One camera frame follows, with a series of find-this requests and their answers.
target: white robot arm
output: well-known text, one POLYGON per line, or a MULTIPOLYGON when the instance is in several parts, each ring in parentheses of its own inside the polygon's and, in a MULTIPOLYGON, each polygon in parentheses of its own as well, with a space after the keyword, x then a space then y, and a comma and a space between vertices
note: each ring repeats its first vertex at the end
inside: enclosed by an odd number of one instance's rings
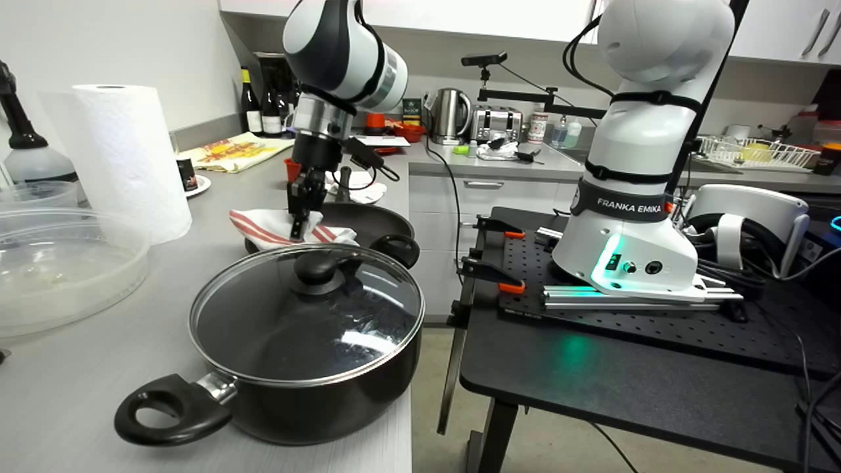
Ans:
POLYGON ((335 172, 352 116, 396 109, 406 85, 404 62, 363 18, 363 0, 298 0, 283 28, 283 53, 298 81, 293 152, 302 166, 285 184, 291 240, 322 206, 322 175, 335 172))
POLYGON ((726 0, 611 0, 598 53, 623 77, 551 261, 598 292, 703 300, 668 183, 732 41, 726 0))

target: table leg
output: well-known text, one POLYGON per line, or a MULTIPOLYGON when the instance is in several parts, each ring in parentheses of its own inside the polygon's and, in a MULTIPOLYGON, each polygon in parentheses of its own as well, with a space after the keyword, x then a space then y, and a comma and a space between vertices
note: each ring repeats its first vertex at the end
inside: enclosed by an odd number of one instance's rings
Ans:
POLYGON ((467 473, 499 473, 515 419, 518 406, 492 402, 482 434, 469 434, 467 473))

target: black pot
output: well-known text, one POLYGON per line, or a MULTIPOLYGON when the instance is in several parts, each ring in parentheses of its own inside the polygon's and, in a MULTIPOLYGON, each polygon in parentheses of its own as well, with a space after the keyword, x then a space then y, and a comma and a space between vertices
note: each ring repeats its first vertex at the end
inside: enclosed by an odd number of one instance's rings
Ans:
POLYGON ((216 369, 130 392, 116 431, 187 444, 227 420, 270 444, 321 444, 372 424, 411 381, 422 298, 396 261, 350 244, 270 251, 217 275, 192 305, 192 339, 216 369), (145 426, 159 410, 176 426, 145 426))

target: black table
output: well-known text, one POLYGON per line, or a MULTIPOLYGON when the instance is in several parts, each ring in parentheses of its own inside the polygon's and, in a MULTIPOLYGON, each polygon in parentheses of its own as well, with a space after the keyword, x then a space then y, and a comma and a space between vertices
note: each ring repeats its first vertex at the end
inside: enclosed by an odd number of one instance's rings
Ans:
MULTIPOLYGON (((545 217, 493 208, 492 218, 535 230, 545 217)), ((485 235, 482 263, 505 240, 485 235)), ((461 386, 492 397, 485 431, 467 444, 467 472, 501 469, 518 407, 539 407, 624 431, 799 472, 799 376, 648 348, 567 326, 497 317, 481 285, 460 365, 461 386)), ((811 469, 839 472, 811 441, 811 469)))

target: wall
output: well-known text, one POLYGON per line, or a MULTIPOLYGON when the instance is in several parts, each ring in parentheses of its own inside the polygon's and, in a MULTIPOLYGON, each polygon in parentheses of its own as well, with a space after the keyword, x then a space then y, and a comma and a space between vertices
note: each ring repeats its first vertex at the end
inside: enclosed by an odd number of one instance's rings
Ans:
MULTIPOLYGON (((225 22, 231 25, 231 32, 235 32, 239 53, 279 50, 281 46, 283 22, 279 18, 227 16, 225 22)), ((560 95, 569 102, 589 109, 606 106, 605 95, 563 72, 563 46, 396 29, 377 32, 409 66, 406 95, 460 88, 476 97, 481 88, 478 70, 461 70, 460 58, 469 53, 506 53, 509 70, 539 85, 560 88, 560 95)), ((598 85, 618 88, 618 77, 598 62, 595 49, 577 50, 577 70, 598 85)), ((701 133, 720 135, 728 125, 782 126, 815 97, 823 77, 824 70, 820 66, 731 62, 701 133)), ((492 70, 489 88, 534 92, 501 70, 492 70)))
POLYGON ((38 92, 82 81, 157 88, 168 130, 235 109, 239 64, 217 0, 1 0, 0 62, 42 135, 38 92))

